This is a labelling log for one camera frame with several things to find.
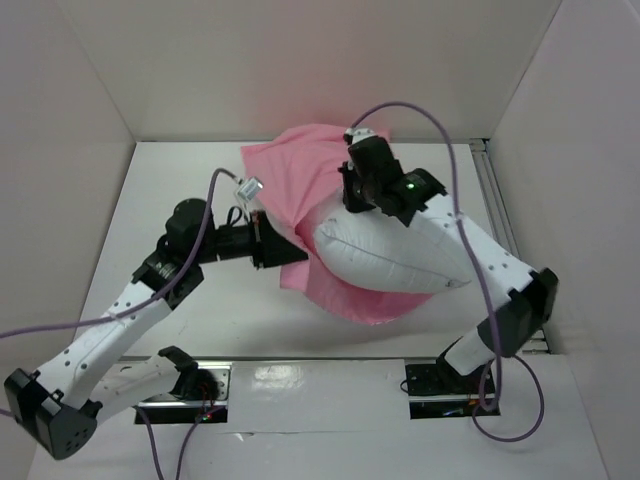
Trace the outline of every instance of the white wall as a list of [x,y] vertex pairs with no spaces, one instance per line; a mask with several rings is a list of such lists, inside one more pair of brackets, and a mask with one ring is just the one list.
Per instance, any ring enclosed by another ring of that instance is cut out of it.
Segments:
[[[0,331],[73,321],[133,139],[54,2],[0,2],[0,85]],[[0,378],[71,336],[1,341]],[[7,419],[0,432],[2,478],[26,478],[34,443]]]
[[[58,3],[137,138],[229,140],[347,124],[391,99],[489,136],[559,0]],[[383,124],[439,139],[403,111]]]
[[565,0],[491,142],[521,253],[560,277],[556,337],[612,480],[640,471],[638,85],[631,4]]

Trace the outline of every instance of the pink cloth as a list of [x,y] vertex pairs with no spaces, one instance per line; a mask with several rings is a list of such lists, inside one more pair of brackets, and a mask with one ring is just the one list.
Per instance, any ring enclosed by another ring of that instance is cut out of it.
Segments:
[[313,209],[342,186],[338,167],[348,159],[344,131],[330,125],[291,128],[273,142],[243,147],[242,157],[247,176],[264,183],[258,199],[284,227],[280,233],[309,254],[308,261],[282,267],[280,287],[303,292],[334,315],[373,325],[412,311],[431,295],[355,287],[333,275],[316,256],[312,232],[323,219],[316,218]]

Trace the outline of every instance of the purple cable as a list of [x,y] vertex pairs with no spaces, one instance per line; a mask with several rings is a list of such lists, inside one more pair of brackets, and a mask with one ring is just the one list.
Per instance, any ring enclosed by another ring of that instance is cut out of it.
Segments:
[[138,305],[135,305],[129,308],[128,310],[124,310],[113,317],[107,316],[107,317],[101,317],[101,318],[94,318],[92,320],[82,320],[79,322],[60,323],[58,325],[39,325],[34,327],[18,328],[16,330],[10,330],[8,332],[0,333],[0,340],[9,338],[9,337],[15,337],[17,335],[24,335],[26,333],[53,332],[56,330],[67,330],[67,329],[78,328],[78,327],[91,327],[93,325],[101,325],[103,323],[113,322],[115,320],[128,317],[129,315],[133,315],[134,313],[151,305],[156,300],[163,298],[169,291],[171,291],[171,289],[173,289],[173,287],[175,287],[178,284],[180,280],[182,280],[182,277],[184,277],[185,273],[187,273],[187,270],[189,270],[189,267],[191,267],[191,264],[195,260],[196,255],[198,254],[198,249],[200,248],[200,244],[202,244],[202,239],[204,238],[204,232],[207,228],[207,223],[209,219],[208,214],[211,211],[211,205],[213,204],[213,192],[215,190],[218,177],[220,176],[221,173],[231,177],[234,180],[237,178],[233,173],[231,173],[229,170],[225,168],[217,168],[213,172],[213,175],[211,175],[211,182],[209,184],[209,192],[207,194],[207,204],[204,209],[204,216],[202,217],[200,230],[198,230],[198,236],[196,237],[196,241],[193,244],[193,248],[191,249],[191,252],[189,252],[189,256],[185,260],[184,265],[182,266],[180,271],[178,271],[178,273],[173,278],[173,280],[171,280],[163,288],[158,290],[154,295],[151,296],[151,298],[149,298],[148,300],[145,300],[144,302],[139,303]]
[[[158,448],[156,446],[156,439],[155,439],[155,436],[153,434],[153,428],[151,426],[151,422],[149,421],[149,417],[144,412],[144,410],[142,410],[141,408],[139,408],[139,407],[133,407],[133,408],[134,408],[134,410],[136,412],[138,412],[138,415],[140,415],[140,418],[142,419],[142,422],[147,427],[147,433],[149,434],[149,443],[151,445],[151,455],[153,456],[153,464],[154,464],[154,466],[156,468],[156,473],[158,475],[158,479],[159,480],[165,480],[164,479],[164,475],[162,474],[162,469],[160,468],[160,461],[158,459]],[[178,457],[178,467],[176,469],[176,480],[180,480],[180,472],[182,470],[182,461],[184,460],[184,455],[185,455],[186,450],[187,450],[187,444],[189,443],[189,439],[191,438],[191,435],[195,431],[196,427],[198,425],[200,425],[200,422],[202,422],[202,419],[204,417],[206,417],[207,415],[212,414],[213,412],[219,410],[220,408],[222,408],[222,407],[214,407],[214,408],[208,410],[207,412],[203,413],[202,415],[198,415],[196,417],[196,420],[193,423],[193,425],[191,425],[191,427],[187,431],[187,434],[185,435],[184,440],[182,441],[182,447],[180,448],[180,456]]]
[[[500,400],[500,396],[502,395],[502,349],[501,349],[501,343],[500,343],[500,332],[498,330],[498,321],[496,319],[496,315],[495,312],[493,311],[493,305],[491,302],[491,295],[489,293],[489,285],[487,284],[486,279],[484,278],[484,274],[482,273],[482,267],[480,266],[480,262],[478,261],[478,257],[476,256],[475,252],[473,251],[473,247],[471,246],[471,243],[469,242],[469,238],[467,237],[467,232],[464,228],[464,225],[462,223],[461,217],[460,217],[460,195],[458,192],[458,165],[456,162],[456,155],[455,152],[453,150],[453,142],[451,141],[451,137],[449,136],[449,133],[447,132],[447,130],[444,128],[444,126],[440,123],[440,121],[435,118],[431,113],[429,113],[427,110],[425,110],[424,108],[421,108],[417,105],[414,105],[413,103],[409,103],[409,102],[402,102],[402,101],[391,101],[391,102],[384,102],[381,103],[380,105],[376,105],[373,108],[370,108],[369,110],[367,110],[366,112],[364,112],[362,115],[360,115],[360,117],[358,117],[358,119],[353,122],[353,124],[351,125],[351,128],[356,128],[364,119],[366,119],[369,115],[377,112],[378,110],[382,110],[383,108],[387,108],[387,107],[405,107],[405,108],[409,108],[411,110],[414,110],[418,113],[420,113],[421,115],[423,115],[424,117],[426,117],[431,123],[433,123],[433,125],[435,125],[435,127],[438,129],[438,131],[440,132],[440,135],[442,136],[444,143],[447,146],[447,150],[449,152],[449,159],[451,161],[451,177],[452,177],[452,184],[453,184],[453,192],[451,194],[451,197],[453,198],[453,210],[454,210],[454,214],[455,214],[455,218],[456,218],[456,225],[458,226],[458,232],[460,234],[460,240],[462,241],[462,244],[464,245],[465,250],[467,251],[467,254],[469,255],[469,259],[471,260],[471,264],[473,265],[473,269],[476,272],[476,276],[478,277],[478,283],[480,284],[480,290],[482,290],[482,297],[484,298],[484,303],[485,306],[487,307],[487,313],[489,316],[489,325],[491,327],[491,337],[492,337],[492,342],[494,345],[494,353],[496,354],[496,359],[495,359],[495,363],[496,363],[496,392],[495,392],[495,397],[493,398],[493,400],[490,403],[487,403],[486,400],[486,393],[485,393],[485,384],[484,381],[480,382],[480,388],[478,391],[478,397],[479,397],[479,407],[482,407],[484,410],[486,411],[492,411],[495,410],[498,406],[498,401]],[[523,365],[525,365],[525,367],[527,368],[527,370],[529,371],[529,373],[531,374],[531,376],[533,377],[534,383],[536,384],[536,386],[538,387],[538,393],[540,395],[540,415],[538,418],[538,422],[536,422],[536,424],[533,426],[533,428],[531,428],[531,430],[529,430],[527,433],[517,437],[515,440],[514,439],[507,439],[507,438],[500,438],[500,437],[496,437],[495,435],[489,434],[488,432],[486,432],[483,428],[480,427],[480,425],[478,424],[477,418],[476,418],[476,413],[478,411],[478,408],[475,408],[473,410],[472,413],[472,417],[473,417],[473,421],[475,423],[475,425],[478,427],[478,429],[480,430],[480,432],[482,432],[483,434],[487,435],[489,438],[491,438],[492,440],[496,440],[496,441],[502,441],[502,442],[513,442],[513,441],[519,441],[519,440],[524,440],[525,438],[530,437],[531,435],[533,435],[535,433],[535,431],[538,429],[538,427],[540,427],[540,424],[542,423],[542,418],[544,417],[544,395],[542,393],[542,389],[540,388],[540,383],[538,381],[538,378],[536,377],[534,371],[529,367],[529,365],[527,365],[524,360],[522,360],[520,357],[517,357],[518,361],[520,361]],[[488,371],[488,369],[491,367],[491,362],[487,365],[487,367],[485,367],[485,369]]]

